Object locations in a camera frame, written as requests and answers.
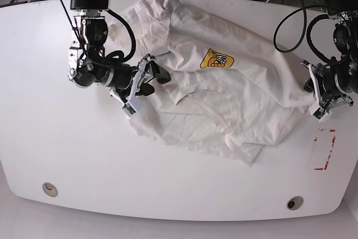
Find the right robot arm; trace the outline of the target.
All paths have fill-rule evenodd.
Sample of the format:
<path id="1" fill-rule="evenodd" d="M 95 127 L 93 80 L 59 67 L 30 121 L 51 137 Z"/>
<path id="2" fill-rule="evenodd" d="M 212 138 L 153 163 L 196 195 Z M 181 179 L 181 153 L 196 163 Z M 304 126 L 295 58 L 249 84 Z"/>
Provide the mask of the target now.
<path id="1" fill-rule="evenodd" d="M 171 81 L 171 76 L 147 54 L 136 66 L 130 66 L 136 52 L 136 40 L 130 25 L 117 13 L 110 10 L 110 0 L 70 0 L 70 10 L 78 14 L 68 21 L 72 28 L 72 42 L 68 53 L 68 78 L 80 88 L 96 83 L 109 88 L 109 94 L 122 104 L 127 116 L 142 108 L 140 96 L 155 92 L 150 82 L 154 79 L 161 85 Z M 123 24 L 130 38 L 130 51 L 105 53 L 104 44 L 109 36 L 105 11 Z"/>

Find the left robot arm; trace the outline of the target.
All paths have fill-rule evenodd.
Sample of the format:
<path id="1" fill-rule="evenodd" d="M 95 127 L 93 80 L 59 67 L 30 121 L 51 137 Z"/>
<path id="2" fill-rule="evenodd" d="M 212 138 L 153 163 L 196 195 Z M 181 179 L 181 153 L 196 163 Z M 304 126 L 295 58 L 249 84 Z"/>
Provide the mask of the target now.
<path id="1" fill-rule="evenodd" d="M 302 61 L 309 72 L 304 88 L 289 81 L 275 87 L 274 96 L 282 106 L 307 106 L 311 116 L 320 122 L 334 111 L 333 121 L 346 127 L 357 128 L 357 0 L 323 0 L 313 8 L 325 12 L 308 20 L 304 0 L 298 0 L 300 8 L 284 17 L 273 34 L 274 48 L 281 54 L 295 51 L 306 41 L 315 59 Z M 303 14 L 302 32 L 290 49 L 277 44 L 279 28 L 291 16 Z"/>

